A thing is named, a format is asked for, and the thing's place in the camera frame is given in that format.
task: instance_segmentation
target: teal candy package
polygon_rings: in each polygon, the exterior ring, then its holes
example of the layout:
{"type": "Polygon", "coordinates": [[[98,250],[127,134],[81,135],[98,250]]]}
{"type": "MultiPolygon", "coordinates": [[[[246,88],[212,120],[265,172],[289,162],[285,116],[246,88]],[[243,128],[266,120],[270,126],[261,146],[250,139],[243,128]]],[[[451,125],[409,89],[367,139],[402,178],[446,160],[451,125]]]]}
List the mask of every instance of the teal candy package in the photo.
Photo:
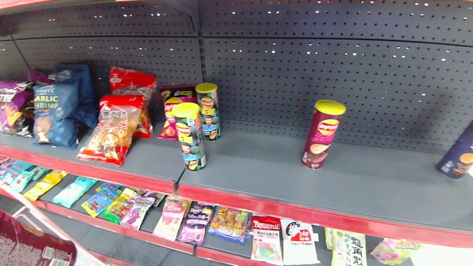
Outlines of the teal candy package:
{"type": "Polygon", "coordinates": [[[70,78],[46,86],[34,86],[35,144],[76,149],[75,123],[79,101],[79,79],[70,78]]]}
{"type": "Polygon", "coordinates": [[[70,208],[84,193],[86,193],[97,180],[87,177],[77,177],[76,181],[69,184],[65,189],[59,192],[53,198],[53,202],[61,204],[66,208],[70,208]]]}

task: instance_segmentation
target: blue candy package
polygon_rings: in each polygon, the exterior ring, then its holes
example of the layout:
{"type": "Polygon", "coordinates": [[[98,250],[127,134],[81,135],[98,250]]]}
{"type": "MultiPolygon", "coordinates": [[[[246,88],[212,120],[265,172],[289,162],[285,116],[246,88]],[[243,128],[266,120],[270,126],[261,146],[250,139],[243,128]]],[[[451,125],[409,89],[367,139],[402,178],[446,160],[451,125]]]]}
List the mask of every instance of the blue candy package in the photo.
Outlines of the blue candy package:
{"type": "Polygon", "coordinates": [[[53,198],[53,202],[61,204],[66,208],[70,208],[86,191],[88,191],[97,180],[87,177],[77,177],[76,181],[69,184],[65,189],[59,192],[53,198]]]}
{"type": "Polygon", "coordinates": [[[76,149],[79,143],[74,115],[79,98],[79,79],[34,86],[35,144],[76,149]]]}
{"type": "Polygon", "coordinates": [[[98,123],[98,108],[89,67],[82,64],[60,63],[56,65],[56,71],[56,81],[68,80],[73,77],[79,78],[79,107],[75,118],[81,124],[95,128],[98,123]]]}

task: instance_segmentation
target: store shelf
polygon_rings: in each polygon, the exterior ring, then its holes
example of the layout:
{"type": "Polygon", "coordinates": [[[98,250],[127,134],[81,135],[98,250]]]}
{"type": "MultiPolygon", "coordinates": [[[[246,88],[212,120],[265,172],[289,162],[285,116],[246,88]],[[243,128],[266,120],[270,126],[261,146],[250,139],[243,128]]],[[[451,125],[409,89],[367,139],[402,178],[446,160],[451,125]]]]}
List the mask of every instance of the store shelf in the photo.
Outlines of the store shelf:
{"type": "Polygon", "coordinates": [[[300,162],[304,143],[225,131],[206,143],[205,169],[184,172],[179,195],[368,235],[473,247],[473,178],[441,176],[434,169],[440,156],[334,143],[324,167],[310,170],[300,162]]]}
{"type": "Polygon", "coordinates": [[[184,170],[179,143],[157,140],[162,124],[156,124],[150,139],[136,138],[119,167],[94,161],[77,159],[91,131],[79,143],[76,150],[33,145],[33,139],[17,136],[0,137],[0,154],[51,169],[65,170],[74,175],[93,177],[124,186],[140,186],[151,191],[172,194],[175,184],[184,170]]]}

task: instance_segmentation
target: red and white snack bag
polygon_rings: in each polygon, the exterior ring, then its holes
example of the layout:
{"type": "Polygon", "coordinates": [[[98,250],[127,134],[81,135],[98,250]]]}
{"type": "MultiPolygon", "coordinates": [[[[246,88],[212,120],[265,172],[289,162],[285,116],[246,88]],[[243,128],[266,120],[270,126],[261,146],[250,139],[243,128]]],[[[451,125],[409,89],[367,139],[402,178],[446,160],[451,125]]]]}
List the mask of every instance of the red and white snack bag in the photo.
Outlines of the red and white snack bag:
{"type": "Polygon", "coordinates": [[[271,216],[253,216],[253,251],[251,259],[283,266],[279,230],[280,219],[271,216]]]}
{"type": "Polygon", "coordinates": [[[317,264],[317,251],[312,225],[289,219],[281,219],[284,265],[317,264]]]}
{"type": "Polygon", "coordinates": [[[71,241],[38,231],[0,210],[1,266],[73,266],[76,259],[71,241]]]}

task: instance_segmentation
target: yellow candy package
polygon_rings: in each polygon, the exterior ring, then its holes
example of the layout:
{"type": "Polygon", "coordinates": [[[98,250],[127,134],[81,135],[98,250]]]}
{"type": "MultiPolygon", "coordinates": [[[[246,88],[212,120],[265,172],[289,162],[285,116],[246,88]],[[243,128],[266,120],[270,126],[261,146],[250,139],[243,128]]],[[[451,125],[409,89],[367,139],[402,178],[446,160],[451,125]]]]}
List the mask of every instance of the yellow candy package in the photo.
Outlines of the yellow candy package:
{"type": "Polygon", "coordinates": [[[46,193],[53,186],[59,183],[67,175],[66,171],[54,170],[47,174],[41,181],[39,181],[32,189],[26,191],[23,195],[31,200],[35,201],[39,196],[46,193]]]}
{"type": "Polygon", "coordinates": [[[423,244],[417,242],[385,238],[371,252],[371,255],[383,264],[397,265],[407,260],[412,253],[422,247],[423,244]]]}

